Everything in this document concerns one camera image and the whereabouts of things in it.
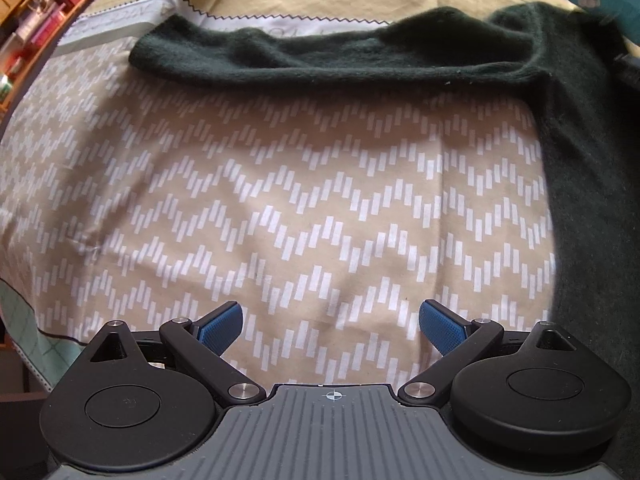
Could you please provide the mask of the dark green knitted sweater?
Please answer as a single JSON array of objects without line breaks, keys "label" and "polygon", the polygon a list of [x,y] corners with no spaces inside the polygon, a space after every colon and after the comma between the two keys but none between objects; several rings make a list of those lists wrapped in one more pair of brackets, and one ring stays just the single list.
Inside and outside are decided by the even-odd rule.
[{"label": "dark green knitted sweater", "polygon": [[274,38],[173,16],[137,70],[207,90],[504,93],[532,112],[556,258],[551,316],[639,383],[639,71],[617,25],[545,3],[438,8],[368,32]]}]

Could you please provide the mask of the wooden shelf with items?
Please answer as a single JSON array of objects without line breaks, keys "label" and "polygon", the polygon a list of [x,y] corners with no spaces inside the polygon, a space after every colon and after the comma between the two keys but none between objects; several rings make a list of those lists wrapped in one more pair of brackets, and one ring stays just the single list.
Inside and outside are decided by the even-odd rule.
[{"label": "wooden shelf with items", "polygon": [[90,0],[1,0],[1,114],[48,47]]}]

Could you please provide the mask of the beige white patterned duvet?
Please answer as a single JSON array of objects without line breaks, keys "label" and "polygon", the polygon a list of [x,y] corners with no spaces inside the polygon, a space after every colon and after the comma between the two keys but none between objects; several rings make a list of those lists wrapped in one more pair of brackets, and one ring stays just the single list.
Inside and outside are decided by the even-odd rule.
[{"label": "beige white patterned duvet", "polygon": [[435,359],[433,298],[529,330],[555,254],[541,147],[508,96],[232,96],[134,70],[182,14],[273,36],[453,6],[565,0],[96,0],[1,137],[1,317],[53,386],[109,320],[134,330],[242,304],[228,359],[258,382],[400,385]]}]

